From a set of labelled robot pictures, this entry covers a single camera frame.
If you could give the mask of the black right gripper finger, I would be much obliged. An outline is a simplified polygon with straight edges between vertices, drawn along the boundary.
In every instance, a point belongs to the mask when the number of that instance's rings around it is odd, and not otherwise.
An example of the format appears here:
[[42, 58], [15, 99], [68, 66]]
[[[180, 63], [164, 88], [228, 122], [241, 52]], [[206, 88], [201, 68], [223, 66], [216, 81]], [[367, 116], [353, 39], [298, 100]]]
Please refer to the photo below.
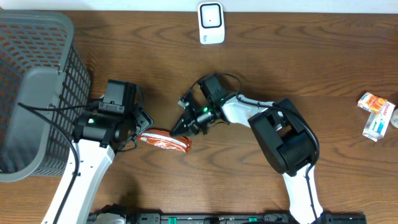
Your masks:
[[177, 123], [170, 131], [171, 137], [179, 136], [192, 136], [195, 133], [191, 130], [190, 126], [183, 123]]
[[177, 121], [177, 124], [175, 125], [175, 130], [176, 131], [186, 131], [189, 129], [190, 123], [193, 121], [193, 116], [191, 112], [185, 111], [179, 120]]

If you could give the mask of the red chocolate bar wrapper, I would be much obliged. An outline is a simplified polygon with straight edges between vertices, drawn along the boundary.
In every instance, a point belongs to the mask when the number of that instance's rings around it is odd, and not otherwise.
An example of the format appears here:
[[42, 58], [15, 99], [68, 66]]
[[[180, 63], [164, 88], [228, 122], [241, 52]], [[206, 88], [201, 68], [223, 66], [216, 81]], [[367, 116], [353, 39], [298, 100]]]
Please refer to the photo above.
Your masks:
[[138, 140], [162, 149], [171, 149], [188, 153], [192, 142], [185, 136], [171, 137], [169, 131], [148, 129], [138, 135]]

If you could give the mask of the orange juice carton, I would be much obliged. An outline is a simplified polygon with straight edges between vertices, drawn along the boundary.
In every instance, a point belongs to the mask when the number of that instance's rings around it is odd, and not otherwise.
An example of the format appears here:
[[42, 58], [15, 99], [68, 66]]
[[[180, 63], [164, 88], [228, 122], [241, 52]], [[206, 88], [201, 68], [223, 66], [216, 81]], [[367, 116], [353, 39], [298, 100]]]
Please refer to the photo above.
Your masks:
[[386, 104], [387, 100], [366, 92], [357, 103], [357, 106], [375, 114], [379, 114], [382, 107]]

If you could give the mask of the white Panadol box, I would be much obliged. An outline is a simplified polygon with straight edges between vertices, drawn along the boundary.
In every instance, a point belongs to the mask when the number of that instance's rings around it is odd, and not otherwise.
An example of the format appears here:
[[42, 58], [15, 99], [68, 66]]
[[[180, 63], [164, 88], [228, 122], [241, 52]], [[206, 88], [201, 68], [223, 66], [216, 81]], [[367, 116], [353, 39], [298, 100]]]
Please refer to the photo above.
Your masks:
[[381, 108], [379, 114], [372, 112], [363, 129], [362, 135], [377, 142], [386, 133], [395, 104], [387, 101]]

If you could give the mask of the green lid jar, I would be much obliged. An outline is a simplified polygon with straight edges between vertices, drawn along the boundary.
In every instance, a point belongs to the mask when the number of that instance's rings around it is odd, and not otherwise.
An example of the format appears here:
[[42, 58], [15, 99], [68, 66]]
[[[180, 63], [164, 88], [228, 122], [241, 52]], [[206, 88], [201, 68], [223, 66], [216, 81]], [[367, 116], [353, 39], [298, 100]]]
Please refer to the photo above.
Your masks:
[[398, 109], [395, 109], [394, 112], [392, 113], [390, 122], [393, 125], [393, 127], [398, 128]]

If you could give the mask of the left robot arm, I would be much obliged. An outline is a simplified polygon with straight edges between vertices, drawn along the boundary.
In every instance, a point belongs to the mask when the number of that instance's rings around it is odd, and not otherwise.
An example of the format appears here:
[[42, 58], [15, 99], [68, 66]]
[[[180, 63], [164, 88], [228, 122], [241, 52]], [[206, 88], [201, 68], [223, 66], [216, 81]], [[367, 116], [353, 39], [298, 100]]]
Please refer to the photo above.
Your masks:
[[75, 120], [67, 166], [43, 223], [85, 223], [100, 183], [119, 152], [154, 123], [142, 88], [109, 80], [104, 96]]

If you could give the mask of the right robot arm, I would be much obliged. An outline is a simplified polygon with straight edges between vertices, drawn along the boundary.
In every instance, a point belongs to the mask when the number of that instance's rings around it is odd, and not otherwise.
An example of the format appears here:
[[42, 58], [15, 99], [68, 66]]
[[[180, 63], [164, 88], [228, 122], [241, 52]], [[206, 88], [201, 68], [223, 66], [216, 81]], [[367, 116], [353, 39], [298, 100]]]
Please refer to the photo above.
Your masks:
[[184, 112], [170, 135], [207, 134], [217, 121], [249, 127], [268, 163], [283, 176], [291, 217], [297, 223], [320, 223], [323, 208], [314, 178], [320, 144], [314, 132], [289, 99], [252, 100], [239, 91], [228, 91], [220, 77], [215, 73], [194, 82], [206, 98], [205, 106], [195, 104], [191, 90], [180, 97], [178, 103]]

